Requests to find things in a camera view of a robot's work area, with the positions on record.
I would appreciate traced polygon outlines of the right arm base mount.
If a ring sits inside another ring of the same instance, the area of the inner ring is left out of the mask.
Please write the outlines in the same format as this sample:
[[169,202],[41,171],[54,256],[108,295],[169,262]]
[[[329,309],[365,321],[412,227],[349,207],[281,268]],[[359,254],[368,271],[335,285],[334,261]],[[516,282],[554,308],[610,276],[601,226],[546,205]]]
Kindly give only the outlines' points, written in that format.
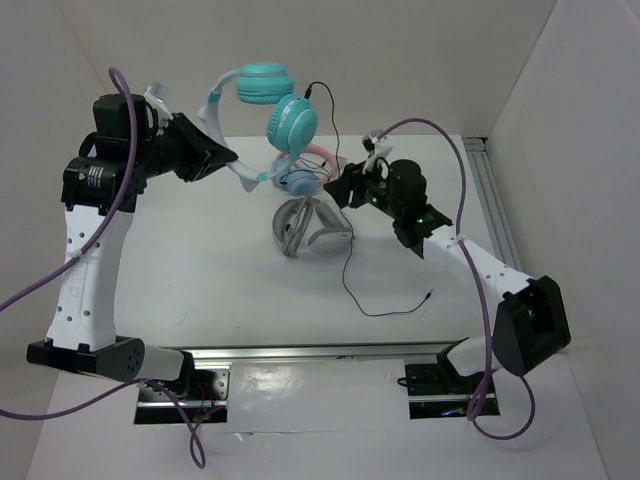
[[447,346],[428,363],[410,363],[396,383],[408,395],[409,417],[416,419],[463,418],[471,394],[479,386],[483,373],[461,376],[448,354],[461,341]]

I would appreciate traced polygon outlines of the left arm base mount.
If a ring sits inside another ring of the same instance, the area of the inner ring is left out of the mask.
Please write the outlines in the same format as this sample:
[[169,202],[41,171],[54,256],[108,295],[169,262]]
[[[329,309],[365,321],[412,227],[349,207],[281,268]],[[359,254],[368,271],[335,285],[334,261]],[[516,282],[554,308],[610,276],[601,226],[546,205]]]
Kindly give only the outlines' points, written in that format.
[[157,387],[143,386],[136,400],[136,425],[227,421],[231,362],[209,358],[204,350],[154,347],[144,358],[144,373],[159,376]]

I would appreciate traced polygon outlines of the teal cat-ear headphones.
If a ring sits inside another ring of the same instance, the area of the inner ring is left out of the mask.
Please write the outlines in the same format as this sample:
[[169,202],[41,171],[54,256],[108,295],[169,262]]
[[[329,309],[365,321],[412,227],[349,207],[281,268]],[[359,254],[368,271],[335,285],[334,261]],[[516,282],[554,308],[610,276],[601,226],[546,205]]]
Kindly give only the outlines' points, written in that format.
[[221,75],[197,112],[206,134],[222,146],[226,141],[219,119],[219,104],[224,86],[230,82],[235,83],[239,101],[273,107],[267,122],[266,138],[286,158],[286,162],[273,172],[254,170],[239,160],[230,162],[228,168],[239,177],[244,190],[251,192],[259,183],[283,174],[293,165],[311,144],[317,131],[318,115],[308,97],[294,92],[294,80],[283,64],[246,64]]

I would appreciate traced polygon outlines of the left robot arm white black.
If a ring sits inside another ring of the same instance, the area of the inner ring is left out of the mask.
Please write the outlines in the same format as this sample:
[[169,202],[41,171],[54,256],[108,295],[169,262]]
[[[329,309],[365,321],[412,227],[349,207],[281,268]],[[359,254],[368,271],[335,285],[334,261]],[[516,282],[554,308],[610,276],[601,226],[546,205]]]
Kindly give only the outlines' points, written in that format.
[[198,113],[203,129],[182,113],[162,114],[141,95],[131,104],[121,94],[104,95],[94,102],[93,116],[94,131],[63,172],[71,267],[62,276],[48,332],[28,346],[26,359],[120,382],[161,381],[172,397],[184,399],[197,387],[191,354],[116,333],[121,253],[148,180],[174,173],[195,182],[238,156],[227,147],[212,107]]

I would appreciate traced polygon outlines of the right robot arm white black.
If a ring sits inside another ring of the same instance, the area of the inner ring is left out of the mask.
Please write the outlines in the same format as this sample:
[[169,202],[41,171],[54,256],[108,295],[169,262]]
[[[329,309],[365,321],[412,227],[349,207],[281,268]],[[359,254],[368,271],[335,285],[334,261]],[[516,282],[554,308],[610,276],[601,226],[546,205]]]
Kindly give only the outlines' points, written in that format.
[[396,160],[389,168],[371,169],[349,164],[325,190],[341,208],[369,204],[388,215],[404,247],[478,293],[483,334],[442,351],[436,379],[444,390],[460,391],[483,371],[522,377],[570,344],[557,282],[534,279],[467,239],[429,203],[427,180],[416,162]]

